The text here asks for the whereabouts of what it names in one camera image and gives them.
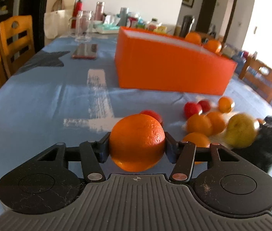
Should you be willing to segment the orange cardboard box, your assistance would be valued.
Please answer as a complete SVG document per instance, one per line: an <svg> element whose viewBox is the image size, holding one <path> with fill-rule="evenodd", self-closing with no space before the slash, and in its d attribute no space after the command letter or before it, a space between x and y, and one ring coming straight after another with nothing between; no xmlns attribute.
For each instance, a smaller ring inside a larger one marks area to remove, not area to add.
<svg viewBox="0 0 272 231"><path fill-rule="evenodd" d="M120 27L115 52L119 87L222 95L237 64L180 38Z"/></svg>

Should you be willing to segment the wooden chair behind bowl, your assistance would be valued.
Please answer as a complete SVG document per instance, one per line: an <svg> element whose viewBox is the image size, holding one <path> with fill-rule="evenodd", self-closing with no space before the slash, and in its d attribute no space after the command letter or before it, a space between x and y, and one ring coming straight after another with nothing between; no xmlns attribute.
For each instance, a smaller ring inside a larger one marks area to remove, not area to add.
<svg viewBox="0 0 272 231"><path fill-rule="evenodd" d="M239 78L265 101L272 101L272 69L263 62L248 56Z"/></svg>

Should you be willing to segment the large orange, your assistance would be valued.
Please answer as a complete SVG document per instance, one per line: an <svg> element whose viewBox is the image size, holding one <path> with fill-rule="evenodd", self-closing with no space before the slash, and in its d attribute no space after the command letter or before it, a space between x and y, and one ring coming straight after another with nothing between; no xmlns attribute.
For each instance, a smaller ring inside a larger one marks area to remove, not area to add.
<svg viewBox="0 0 272 231"><path fill-rule="evenodd" d="M113 162L127 172L143 172L163 157L165 133L158 120L146 114L126 116L118 121L109 136Z"/></svg>

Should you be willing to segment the pink bottle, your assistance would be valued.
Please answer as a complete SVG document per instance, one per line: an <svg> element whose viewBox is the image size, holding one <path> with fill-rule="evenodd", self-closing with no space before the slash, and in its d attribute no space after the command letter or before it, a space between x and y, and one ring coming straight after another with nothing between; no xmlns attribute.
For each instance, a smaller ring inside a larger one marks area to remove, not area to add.
<svg viewBox="0 0 272 231"><path fill-rule="evenodd" d="M97 2L96 3L94 20L102 21L103 16L104 16L104 6L105 6L105 2Z"/></svg>

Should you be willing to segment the small orange tangerine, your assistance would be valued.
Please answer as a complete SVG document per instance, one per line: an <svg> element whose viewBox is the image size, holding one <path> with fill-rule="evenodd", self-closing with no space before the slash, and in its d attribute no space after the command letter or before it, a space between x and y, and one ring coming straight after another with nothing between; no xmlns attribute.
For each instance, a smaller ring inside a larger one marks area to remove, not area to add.
<svg viewBox="0 0 272 231"><path fill-rule="evenodd" d="M232 98L223 96L218 101L218 110L221 113L230 113L235 107L235 102Z"/></svg>

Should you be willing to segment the grey blue bottle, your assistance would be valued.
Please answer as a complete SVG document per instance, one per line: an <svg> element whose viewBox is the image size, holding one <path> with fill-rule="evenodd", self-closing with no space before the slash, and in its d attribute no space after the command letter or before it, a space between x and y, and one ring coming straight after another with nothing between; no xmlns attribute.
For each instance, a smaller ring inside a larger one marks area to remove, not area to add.
<svg viewBox="0 0 272 231"><path fill-rule="evenodd" d="M128 20L128 13L129 13L129 8L128 7L122 7L120 9L120 20L118 25L121 27L125 27L127 25L127 20Z"/></svg>

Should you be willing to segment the red umbrella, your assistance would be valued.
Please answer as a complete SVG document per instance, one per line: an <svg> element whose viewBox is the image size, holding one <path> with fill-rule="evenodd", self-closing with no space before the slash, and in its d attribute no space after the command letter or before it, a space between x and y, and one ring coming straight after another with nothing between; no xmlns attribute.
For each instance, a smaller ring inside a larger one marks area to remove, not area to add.
<svg viewBox="0 0 272 231"><path fill-rule="evenodd" d="M76 26L76 17L79 11L82 10L82 0L77 0L73 10L72 28Z"/></svg>

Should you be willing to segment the wooden chair far left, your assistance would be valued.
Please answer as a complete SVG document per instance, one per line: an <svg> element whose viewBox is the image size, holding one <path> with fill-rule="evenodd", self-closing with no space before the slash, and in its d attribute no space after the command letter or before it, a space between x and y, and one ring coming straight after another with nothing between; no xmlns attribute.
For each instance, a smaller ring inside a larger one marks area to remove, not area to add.
<svg viewBox="0 0 272 231"><path fill-rule="evenodd" d="M8 78L35 54L32 16L12 16L0 22L0 54Z"/></svg>

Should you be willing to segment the red cherry tomato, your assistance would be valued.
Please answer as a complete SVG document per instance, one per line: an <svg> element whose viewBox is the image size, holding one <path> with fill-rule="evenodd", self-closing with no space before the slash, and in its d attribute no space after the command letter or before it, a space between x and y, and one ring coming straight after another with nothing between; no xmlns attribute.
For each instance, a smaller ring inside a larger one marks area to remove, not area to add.
<svg viewBox="0 0 272 231"><path fill-rule="evenodd" d="M207 113L212 108L212 103L209 100L201 100L198 102L198 105L200 105L202 113Z"/></svg>

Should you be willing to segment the orange in bowl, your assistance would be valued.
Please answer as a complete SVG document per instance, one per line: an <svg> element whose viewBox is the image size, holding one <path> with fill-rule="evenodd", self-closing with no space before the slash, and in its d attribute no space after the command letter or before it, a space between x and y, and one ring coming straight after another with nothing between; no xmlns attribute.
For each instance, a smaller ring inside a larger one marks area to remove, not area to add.
<svg viewBox="0 0 272 231"><path fill-rule="evenodd" d="M185 41L195 44L195 45L201 45L202 39L201 36L196 32L190 32L186 35Z"/></svg>
<svg viewBox="0 0 272 231"><path fill-rule="evenodd" d="M220 41L216 40L216 39L211 39L208 40L203 47L205 49L207 49L208 51L212 52L212 53L220 53L221 49L222 49L222 44L220 43Z"/></svg>

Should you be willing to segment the yellow pear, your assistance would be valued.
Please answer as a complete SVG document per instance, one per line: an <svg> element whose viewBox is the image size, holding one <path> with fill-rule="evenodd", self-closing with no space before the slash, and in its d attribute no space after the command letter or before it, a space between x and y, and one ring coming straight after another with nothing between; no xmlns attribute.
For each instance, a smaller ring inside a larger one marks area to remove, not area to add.
<svg viewBox="0 0 272 231"><path fill-rule="evenodd" d="M246 113L233 115L226 127L224 142L233 148L247 148L256 139L260 123Z"/></svg>

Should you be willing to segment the black thermos bottle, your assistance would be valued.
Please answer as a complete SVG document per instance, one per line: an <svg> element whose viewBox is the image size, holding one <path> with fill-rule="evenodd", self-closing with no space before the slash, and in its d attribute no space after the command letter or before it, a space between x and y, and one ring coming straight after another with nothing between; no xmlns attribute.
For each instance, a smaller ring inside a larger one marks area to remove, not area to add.
<svg viewBox="0 0 272 231"><path fill-rule="evenodd" d="M185 38L186 35L191 31L192 25L195 21L195 17L193 15L185 15L181 25L181 31L179 36Z"/></svg>

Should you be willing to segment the black cloth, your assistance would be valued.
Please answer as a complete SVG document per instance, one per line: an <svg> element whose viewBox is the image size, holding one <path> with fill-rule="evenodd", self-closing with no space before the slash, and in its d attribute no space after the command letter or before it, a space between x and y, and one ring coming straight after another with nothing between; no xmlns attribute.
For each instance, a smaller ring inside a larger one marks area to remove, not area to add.
<svg viewBox="0 0 272 231"><path fill-rule="evenodd" d="M264 121L250 146L232 151L267 173L272 166L272 117L267 116Z"/></svg>

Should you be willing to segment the orange in bowl right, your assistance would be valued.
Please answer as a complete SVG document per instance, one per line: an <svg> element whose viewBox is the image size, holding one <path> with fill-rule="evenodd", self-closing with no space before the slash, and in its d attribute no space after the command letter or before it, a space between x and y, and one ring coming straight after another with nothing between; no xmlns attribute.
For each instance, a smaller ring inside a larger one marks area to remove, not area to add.
<svg viewBox="0 0 272 231"><path fill-rule="evenodd" d="M220 43L220 41L216 40L216 39L211 39L208 40L203 47L205 49L207 49L208 51L212 52L212 53L220 53L221 49L222 49L222 44Z"/></svg>

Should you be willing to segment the red small fruit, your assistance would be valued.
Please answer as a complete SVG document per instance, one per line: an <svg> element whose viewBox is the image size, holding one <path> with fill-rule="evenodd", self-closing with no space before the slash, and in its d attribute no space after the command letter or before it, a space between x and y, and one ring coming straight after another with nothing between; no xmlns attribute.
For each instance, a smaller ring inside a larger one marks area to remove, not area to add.
<svg viewBox="0 0 272 231"><path fill-rule="evenodd" d="M184 105L184 115L186 119L189 119L193 115L202 114L202 107L196 102L187 102Z"/></svg>

